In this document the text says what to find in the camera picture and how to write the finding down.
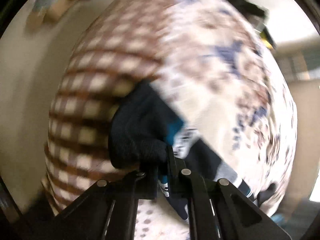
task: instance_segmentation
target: silver screw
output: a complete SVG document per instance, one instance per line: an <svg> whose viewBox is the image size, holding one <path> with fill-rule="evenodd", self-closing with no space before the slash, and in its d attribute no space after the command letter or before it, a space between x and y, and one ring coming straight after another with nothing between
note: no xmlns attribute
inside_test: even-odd
<svg viewBox="0 0 320 240"><path fill-rule="evenodd" d="M227 179L219 179L219 183L222 186L228 186L229 185L229 180L227 180Z"/></svg>
<svg viewBox="0 0 320 240"><path fill-rule="evenodd" d="M189 170L189 169L183 169L183 170L181 170L181 173L182 173L183 175L190 175L190 174L191 174L191 170Z"/></svg>
<svg viewBox="0 0 320 240"><path fill-rule="evenodd" d="M97 181L97 186L98 187L104 187L105 185L107 185L107 181L104 179L100 179Z"/></svg>

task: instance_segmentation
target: brown checkered fabric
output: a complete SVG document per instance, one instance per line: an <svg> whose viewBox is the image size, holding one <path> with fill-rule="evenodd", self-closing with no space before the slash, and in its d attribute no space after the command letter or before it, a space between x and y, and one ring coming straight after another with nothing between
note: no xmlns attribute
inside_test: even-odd
<svg viewBox="0 0 320 240"><path fill-rule="evenodd" d="M173 0L115 0L85 31L49 111L42 184L55 214L100 178L121 179L108 156L110 122L142 79L155 80Z"/></svg>

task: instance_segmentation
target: spotted fabric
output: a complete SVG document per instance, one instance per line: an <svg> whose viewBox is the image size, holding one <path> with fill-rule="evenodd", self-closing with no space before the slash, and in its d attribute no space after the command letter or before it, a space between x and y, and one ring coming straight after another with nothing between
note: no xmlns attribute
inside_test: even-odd
<svg viewBox="0 0 320 240"><path fill-rule="evenodd" d="M79 38L50 107L42 183L53 211L98 179L115 181L137 168L111 165L108 132L122 98L149 79L255 196L277 184L263 209L272 215L296 143L296 108L281 77L226 0L115 0ZM136 239L160 234L142 232Z"/></svg>

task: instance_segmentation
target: beige wall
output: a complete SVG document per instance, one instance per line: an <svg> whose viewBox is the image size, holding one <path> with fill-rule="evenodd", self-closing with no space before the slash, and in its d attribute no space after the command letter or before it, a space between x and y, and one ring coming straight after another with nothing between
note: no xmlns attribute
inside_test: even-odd
<svg viewBox="0 0 320 240"><path fill-rule="evenodd" d="M49 105L72 47L112 1L82 1L58 24L31 34L29 0L0 39L0 175L22 211L41 190Z"/></svg>
<svg viewBox="0 0 320 240"><path fill-rule="evenodd" d="M289 186L281 209L291 212L301 198L308 198L320 160L320 80L288 84L298 111L298 138Z"/></svg>

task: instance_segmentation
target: bed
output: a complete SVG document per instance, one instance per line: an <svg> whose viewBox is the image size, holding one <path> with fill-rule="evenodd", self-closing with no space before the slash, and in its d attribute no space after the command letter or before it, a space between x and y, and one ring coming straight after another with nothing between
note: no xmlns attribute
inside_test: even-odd
<svg viewBox="0 0 320 240"><path fill-rule="evenodd" d="M108 158L108 128L135 83L197 128L271 216L289 182L297 111L270 51L226 0L115 0L79 38L49 111L47 174L58 214L100 178L126 170ZM135 239L187 239L188 225L160 195L140 200Z"/></svg>

